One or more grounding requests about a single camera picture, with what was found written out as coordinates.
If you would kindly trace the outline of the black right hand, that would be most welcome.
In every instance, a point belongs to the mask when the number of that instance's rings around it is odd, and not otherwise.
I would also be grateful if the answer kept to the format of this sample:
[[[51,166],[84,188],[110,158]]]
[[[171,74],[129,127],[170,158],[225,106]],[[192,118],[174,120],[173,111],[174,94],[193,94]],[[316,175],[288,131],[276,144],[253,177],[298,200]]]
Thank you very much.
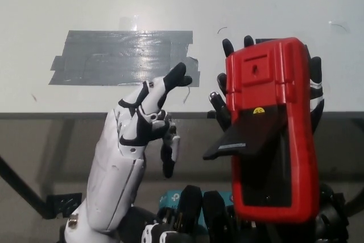
[[[311,127],[312,131],[315,132],[324,110],[321,57],[311,57],[309,49],[306,48],[305,50],[309,61],[310,72]],[[226,94],[226,80],[226,74],[220,73],[217,76],[217,84],[221,90],[221,93],[213,91],[209,95],[209,101],[215,110],[215,118],[223,131],[226,131],[231,125],[230,111],[227,109],[226,103],[222,99],[222,96]]]

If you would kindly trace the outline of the white and black left hand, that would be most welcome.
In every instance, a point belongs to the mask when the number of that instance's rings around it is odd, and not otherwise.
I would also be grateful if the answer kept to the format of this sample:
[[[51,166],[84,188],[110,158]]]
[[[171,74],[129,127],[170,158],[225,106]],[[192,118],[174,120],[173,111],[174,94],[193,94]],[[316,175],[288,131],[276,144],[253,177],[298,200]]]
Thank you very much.
[[[165,173],[173,173],[180,137],[162,107],[171,90],[192,83],[186,70],[184,63],[178,63],[165,76],[142,82],[108,112],[96,144],[86,197],[68,219],[60,242],[120,242],[117,229],[134,205],[150,142],[162,140]]]

